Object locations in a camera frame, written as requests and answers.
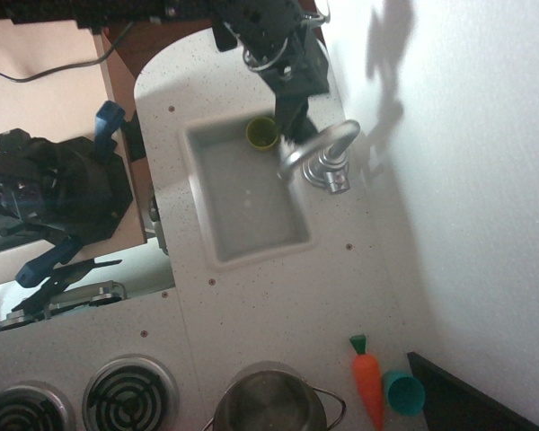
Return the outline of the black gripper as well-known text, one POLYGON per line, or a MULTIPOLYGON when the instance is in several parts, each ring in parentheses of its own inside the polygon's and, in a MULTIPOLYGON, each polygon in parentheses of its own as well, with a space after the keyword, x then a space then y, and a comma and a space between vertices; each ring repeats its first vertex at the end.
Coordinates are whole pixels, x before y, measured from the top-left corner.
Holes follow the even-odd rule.
POLYGON ((277 95, 275 121, 278 132, 303 144, 317 133, 308 117, 306 97, 329 91, 329 64, 315 30, 325 20, 302 20, 290 33, 284 22, 256 23, 262 46, 255 51, 255 73, 277 95))

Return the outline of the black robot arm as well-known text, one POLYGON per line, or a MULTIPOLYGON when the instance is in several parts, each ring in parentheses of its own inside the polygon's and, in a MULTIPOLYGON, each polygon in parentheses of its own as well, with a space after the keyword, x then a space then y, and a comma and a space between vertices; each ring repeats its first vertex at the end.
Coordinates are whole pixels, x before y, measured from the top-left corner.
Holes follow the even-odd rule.
POLYGON ((212 24, 221 52, 243 48, 243 62, 275 95, 274 117, 284 138, 303 144, 317 134, 309 100, 328 93, 328 63, 315 29, 330 12, 299 1, 0 1, 0 20, 13 24, 72 21, 99 33, 118 23, 212 24))

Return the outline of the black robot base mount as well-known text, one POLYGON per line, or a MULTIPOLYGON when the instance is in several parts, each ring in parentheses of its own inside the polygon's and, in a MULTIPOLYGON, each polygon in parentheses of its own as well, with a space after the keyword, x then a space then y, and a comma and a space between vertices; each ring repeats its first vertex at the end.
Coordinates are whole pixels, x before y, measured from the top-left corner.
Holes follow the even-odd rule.
POLYGON ((133 201, 122 158, 79 136, 0 134, 0 252, 28 243, 108 240, 133 201))

